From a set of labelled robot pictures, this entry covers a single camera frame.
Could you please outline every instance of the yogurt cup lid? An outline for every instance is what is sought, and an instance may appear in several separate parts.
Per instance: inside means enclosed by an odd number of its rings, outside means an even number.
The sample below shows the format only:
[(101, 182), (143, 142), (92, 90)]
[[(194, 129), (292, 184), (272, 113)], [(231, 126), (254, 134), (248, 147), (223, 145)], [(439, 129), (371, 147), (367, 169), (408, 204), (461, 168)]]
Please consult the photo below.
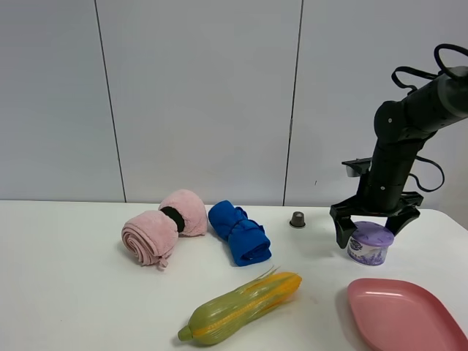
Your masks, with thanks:
[(361, 221), (356, 222), (355, 226), (357, 229), (352, 234), (352, 237), (365, 245), (387, 247), (395, 239), (395, 236), (389, 229), (377, 223)]

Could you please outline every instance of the black cable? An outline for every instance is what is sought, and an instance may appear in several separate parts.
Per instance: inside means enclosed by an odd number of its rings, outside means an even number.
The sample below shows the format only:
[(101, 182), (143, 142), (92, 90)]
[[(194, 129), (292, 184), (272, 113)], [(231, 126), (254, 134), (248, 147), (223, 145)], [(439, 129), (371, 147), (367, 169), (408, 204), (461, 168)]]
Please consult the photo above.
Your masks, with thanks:
[(433, 166), (435, 166), (439, 171), (440, 171), (440, 174), (442, 175), (442, 183), (435, 189), (427, 189), (425, 188), (424, 186), (422, 186), (419, 182), (419, 178), (410, 173), (409, 176), (410, 177), (413, 177), (416, 181), (416, 185), (418, 186), (419, 190), (422, 191), (422, 192), (435, 192), (436, 190), (440, 189), (442, 187), (442, 185), (444, 185), (445, 183), (445, 174), (444, 174), (444, 170), (442, 169), (442, 167), (440, 167), (436, 162), (430, 160), (430, 159), (425, 159), (424, 157), (421, 157), (421, 156), (416, 156), (416, 159), (418, 161), (421, 161), (421, 162), (426, 162), (426, 163), (429, 163)]
[(398, 76), (396, 75), (397, 72), (404, 72), (404, 73), (408, 73), (409, 75), (415, 75), (416, 77), (421, 77), (421, 78), (429, 79), (429, 80), (433, 80), (437, 78), (437, 75), (433, 73), (424, 72), (419, 69), (408, 67), (408, 66), (400, 66), (400, 67), (395, 68), (395, 70), (392, 73), (392, 81), (399, 88), (402, 88), (402, 89), (410, 88), (411, 91), (408, 94), (411, 94), (413, 91), (417, 91), (418, 88), (416, 88), (416, 86), (412, 84), (407, 85), (407, 84), (402, 83), (402, 81), (399, 80)]
[(442, 71), (442, 73), (445, 73), (446, 75), (448, 75), (450, 78), (452, 78), (453, 80), (462, 80), (462, 79), (468, 79), (468, 76), (460, 76), (460, 75), (456, 75), (455, 73), (453, 73), (452, 71), (450, 71), (449, 68), (447, 68), (444, 63), (442, 62), (442, 59), (440, 58), (440, 50), (441, 49), (447, 49), (447, 50), (452, 50), (452, 51), (456, 51), (457, 53), (461, 53), (465, 56), (468, 57), (468, 50), (465, 49), (465, 48), (462, 48), (461, 46), (458, 46), (458, 45), (454, 45), (454, 44), (439, 44), (438, 46), (436, 46), (436, 48), (434, 49), (434, 58), (436, 59), (436, 62), (437, 62), (437, 66), (439, 66), (440, 70)]

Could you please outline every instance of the white wall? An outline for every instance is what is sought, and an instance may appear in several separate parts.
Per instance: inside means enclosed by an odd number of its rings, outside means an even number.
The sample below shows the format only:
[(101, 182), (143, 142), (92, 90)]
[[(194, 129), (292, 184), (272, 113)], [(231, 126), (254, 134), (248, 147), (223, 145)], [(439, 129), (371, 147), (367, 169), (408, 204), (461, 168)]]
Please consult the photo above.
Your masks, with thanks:
[(93, 1), (0, 5), (0, 198), (123, 201)]
[(98, 0), (128, 201), (281, 205), (300, 0)]
[[(300, 0), (97, 4), (128, 200), (187, 187), (280, 205)], [(341, 161), (371, 156), (376, 109), (405, 96), (391, 72), (436, 72), (436, 44), (468, 46), (466, 13), (465, 0), (304, 0), (286, 205), (354, 194)], [(93, 1), (2, 2), (0, 121), (1, 199), (124, 200)], [(466, 226), (467, 132), (444, 129), (421, 153), (447, 173), (424, 205)]]
[[(465, 0), (305, 0), (286, 205), (331, 205), (355, 194), (358, 178), (347, 178), (341, 162), (372, 155), (375, 111), (406, 96), (392, 71), (407, 65), (438, 72), (437, 44), (468, 46), (467, 13)], [(442, 55), (449, 65), (467, 64), (461, 55)], [(463, 131), (468, 122), (443, 129), (420, 152), (443, 166), (448, 183)], [(440, 182), (432, 166), (417, 163), (413, 172), (426, 187)], [(407, 189), (414, 184), (408, 180)], [(425, 195), (424, 206), (437, 208), (445, 189)]]

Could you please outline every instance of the white table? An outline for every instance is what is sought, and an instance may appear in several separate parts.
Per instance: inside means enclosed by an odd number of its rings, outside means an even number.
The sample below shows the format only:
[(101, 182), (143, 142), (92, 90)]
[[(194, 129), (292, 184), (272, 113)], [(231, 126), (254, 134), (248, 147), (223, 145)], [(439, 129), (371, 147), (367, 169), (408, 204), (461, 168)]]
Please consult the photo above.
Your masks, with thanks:
[[(164, 272), (140, 267), (121, 227), (151, 204), (0, 202), (0, 350), (195, 350), (178, 330), (200, 304), (272, 265), (303, 277), (296, 301), (210, 350), (367, 350), (346, 299), (354, 279), (403, 279), (435, 294), (468, 334), (468, 232), (422, 210), (397, 236), (383, 266), (351, 261), (335, 244), (328, 208), (245, 206), (265, 226), (273, 257), (233, 266), (215, 236), (179, 239)], [(382, 223), (383, 219), (372, 219)]]

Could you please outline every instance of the pink towel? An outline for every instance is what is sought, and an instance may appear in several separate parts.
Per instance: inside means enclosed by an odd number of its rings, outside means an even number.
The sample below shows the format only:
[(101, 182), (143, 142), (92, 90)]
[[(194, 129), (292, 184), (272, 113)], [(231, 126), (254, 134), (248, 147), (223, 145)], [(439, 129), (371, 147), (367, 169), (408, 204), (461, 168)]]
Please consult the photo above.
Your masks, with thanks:
[(122, 229), (122, 241), (142, 265), (167, 267), (179, 234), (204, 235), (208, 226), (203, 201), (189, 190), (166, 197), (158, 211), (146, 211), (130, 219)]
[[(179, 233), (186, 236), (205, 235), (208, 229), (208, 218), (203, 201), (190, 190), (180, 189), (166, 197), (159, 205), (159, 210), (168, 214), (165, 210), (175, 209), (178, 214), (172, 216), (179, 225)], [(183, 219), (179, 224), (176, 216)]]
[(142, 265), (167, 267), (167, 258), (178, 239), (177, 225), (161, 211), (146, 211), (122, 229), (122, 241)]

